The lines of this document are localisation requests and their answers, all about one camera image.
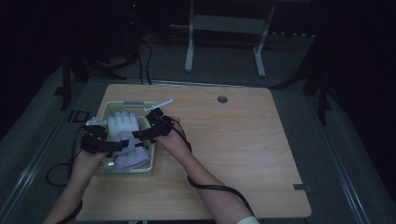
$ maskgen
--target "wooden table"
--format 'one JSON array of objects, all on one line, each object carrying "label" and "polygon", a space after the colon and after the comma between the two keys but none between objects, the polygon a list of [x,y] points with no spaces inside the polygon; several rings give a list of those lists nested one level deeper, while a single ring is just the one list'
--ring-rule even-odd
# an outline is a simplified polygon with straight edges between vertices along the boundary
[{"label": "wooden table", "polygon": [[[228,102],[218,102],[219,96]],[[238,189],[257,217],[308,217],[311,208],[271,92],[259,88],[109,85],[107,101],[175,101],[195,157],[226,185]],[[181,165],[159,147],[149,177],[95,176],[78,220],[210,219]]]}]

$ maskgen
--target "sleeve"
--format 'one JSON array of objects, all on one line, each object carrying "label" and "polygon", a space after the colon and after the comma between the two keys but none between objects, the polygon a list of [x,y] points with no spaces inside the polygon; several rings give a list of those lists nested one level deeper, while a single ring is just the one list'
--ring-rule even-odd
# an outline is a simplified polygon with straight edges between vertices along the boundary
[{"label": "sleeve", "polygon": [[260,224],[260,222],[255,217],[245,217],[236,224]]}]

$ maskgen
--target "black cable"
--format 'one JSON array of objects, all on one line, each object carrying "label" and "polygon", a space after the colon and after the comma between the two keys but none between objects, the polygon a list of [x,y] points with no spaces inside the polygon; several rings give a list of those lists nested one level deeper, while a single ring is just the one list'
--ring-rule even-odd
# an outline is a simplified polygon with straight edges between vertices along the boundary
[{"label": "black cable", "polygon": [[[158,118],[156,117],[156,119],[159,119],[160,121],[164,122],[166,125],[168,125],[167,122],[165,122],[164,119],[162,118]],[[172,129],[174,131],[176,131],[176,133],[183,139],[183,141],[186,143],[187,147],[189,148],[189,150],[192,153],[192,147],[190,142],[187,140],[186,134],[184,133],[183,127],[180,125],[180,123],[175,120],[170,118],[173,122],[177,123],[177,125],[180,127],[182,133],[176,129],[174,126],[172,127]],[[251,215],[255,216],[253,213],[253,210],[250,207],[250,204],[248,203],[248,200],[244,197],[244,195],[239,192],[237,189],[233,189],[231,187],[227,187],[227,186],[222,186],[222,185],[201,185],[201,184],[197,184],[195,183],[188,175],[187,175],[187,179],[190,183],[190,185],[192,185],[193,187],[197,188],[197,189],[213,189],[213,190],[223,190],[223,191],[228,191],[233,193],[234,195],[236,195],[241,201],[242,203],[245,205],[245,207],[247,208],[247,210],[251,213]]]},{"label": "black cable", "polygon": [[142,58],[140,57],[140,54],[139,54],[139,56],[138,56],[138,59],[139,59],[139,64],[140,64],[140,66],[139,66],[139,78],[140,78],[140,84],[142,84],[143,85],[143,77],[142,77]]},{"label": "black cable", "polygon": [[148,63],[147,63],[147,65],[146,65],[146,76],[147,76],[147,79],[148,79],[148,84],[149,84],[149,85],[152,85],[151,78],[150,78],[150,76],[149,76],[149,62],[151,61],[152,48],[151,48],[151,46],[150,46],[149,44],[147,44],[147,43],[144,42],[144,41],[142,42],[142,44],[145,45],[145,46],[147,46],[148,49],[149,49]]},{"label": "black cable", "polygon": [[56,168],[60,167],[60,166],[67,166],[67,177],[70,178],[70,175],[72,174],[73,171],[73,162],[76,159],[76,157],[78,156],[78,154],[82,151],[82,149],[75,155],[75,150],[76,150],[76,142],[78,139],[78,135],[79,132],[81,131],[81,129],[83,129],[85,127],[85,125],[81,125],[78,127],[78,129],[76,130],[74,139],[73,139],[73,144],[72,144],[72,148],[71,148],[71,154],[70,154],[70,158],[69,158],[69,162],[60,162],[55,164],[54,166],[52,166],[51,168],[49,168],[49,170],[46,173],[46,180],[47,182],[53,186],[53,187],[57,187],[57,188],[63,188],[66,187],[66,184],[58,184],[58,183],[54,183],[50,180],[50,174],[53,170],[55,170]]}]

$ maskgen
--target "cable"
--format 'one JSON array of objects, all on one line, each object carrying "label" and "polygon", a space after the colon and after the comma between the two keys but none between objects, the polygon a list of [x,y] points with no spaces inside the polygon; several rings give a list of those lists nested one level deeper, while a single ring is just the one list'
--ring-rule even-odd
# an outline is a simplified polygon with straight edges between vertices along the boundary
[{"label": "cable", "polygon": [[138,59],[139,59],[139,64],[140,64],[140,69],[139,69],[139,78],[140,78],[140,84],[142,84],[143,85],[143,78],[142,78],[142,58],[140,57],[140,54],[139,54],[139,56],[138,56]]},{"label": "cable", "polygon": [[57,187],[57,188],[63,188],[66,186],[66,184],[58,184],[58,183],[54,183],[50,180],[50,174],[53,170],[55,170],[56,168],[60,167],[60,166],[67,166],[67,177],[70,178],[72,172],[73,172],[73,162],[76,159],[76,157],[79,155],[79,153],[82,151],[82,149],[75,155],[75,150],[76,150],[76,142],[78,139],[78,135],[79,132],[85,127],[85,125],[81,125],[78,127],[78,129],[75,132],[75,136],[73,139],[73,144],[72,144],[72,148],[71,148],[71,154],[70,154],[70,158],[69,158],[69,162],[60,162],[55,164],[54,166],[52,166],[51,168],[48,169],[47,173],[46,173],[46,180],[47,182],[53,186],[53,187]]},{"label": "cable", "polygon": [[143,45],[147,46],[149,49],[149,56],[148,56],[148,63],[146,65],[146,76],[147,76],[147,80],[148,80],[148,84],[152,85],[151,82],[151,78],[149,77],[149,62],[151,61],[151,56],[152,56],[152,48],[149,44],[147,44],[146,42],[142,42]]},{"label": "cable", "polygon": [[[185,28],[182,31],[179,31],[173,35],[170,35],[169,38],[174,38],[174,37],[177,37],[178,35],[183,35],[184,33],[187,33],[189,30],[190,30],[190,28]],[[162,43],[165,41],[163,38],[156,36],[156,33],[151,33],[149,35],[146,35],[142,39],[144,41],[148,41],[151,43]]]},{"label": "cable", "polygon": [[[156,119],[158,119],[158,120],[164,122],[165,125],[168,125],[168,124],[169,124],[169,123],[165,122],[165,120],[162,119],[162,118],[156,117]],[[183,139],[183,141],[186,143],[187,147],[189,148],[189,150],[190,150],[191,153],[192,153],[191,144],[190,144],[190,142],[187,140],[187,137],[186,137],[186,134],[185,134],[185,132],[184,132],[184,130],[183,130],[183,127],[180,125],[180,123],[179,123],[177,120],[172,119],[172,118],[170,118],[170,119],[171,119],[173,122],[175,122],[175,123],[180,127],[181,132],[180,132],[178,129],[176,129],[174,126],[172,126],[172,129],[173,129],[174,131],[176,131],[176,133]],[[247,210],[251,213],[251,215],[255,216],[254,213],[253,213],[253,210],[252,210],[251,207],[250,207],[250,204],[248,203],[248,200],[247,200],[247,199],[244,197],[244,195],[243,195],[241,192],[239,192],[237,189],[233,189],[233,188],[231,188],[231,187],[222,186],[222,185],[201,185],[201,184],[197,184],[197,183],[195,183],[188,175],[187,175],[187,179],[188,179],[190,185],[192,185],[193,187],[195,187],[195,188],[197,188],[197,189],[223,190],[223,191],[228,191],[228,192],[233,193],[234,195],[236,195],[236,196],[242,201],[242,203],[245,205],[245,207],[246,207]]]}]

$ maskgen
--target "white object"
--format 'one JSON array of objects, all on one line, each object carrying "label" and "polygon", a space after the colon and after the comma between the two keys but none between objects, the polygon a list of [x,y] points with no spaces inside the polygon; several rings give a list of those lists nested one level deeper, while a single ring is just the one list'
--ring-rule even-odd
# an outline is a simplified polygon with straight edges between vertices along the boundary
[{"label": "white object", "polygon": [[159,103],[154,104],[154,105],[152,105],[150,107],[144,108],[144,110],[145,110],[145,112],[148,112],[150,110],[153,110],[153,109],[158,108],[158,107],[163,106],[163,105],[167,105],[167,104],[172,103],[172,102],[173,102],[173,99],[169,98],[169,100],[167,100],[167,101],[159,102]]},{"label": "white object", "polygon": [[92,117],[92,119],[88,120],[85,125],[107,125],[107,120],[98,120],[96,117]]}]

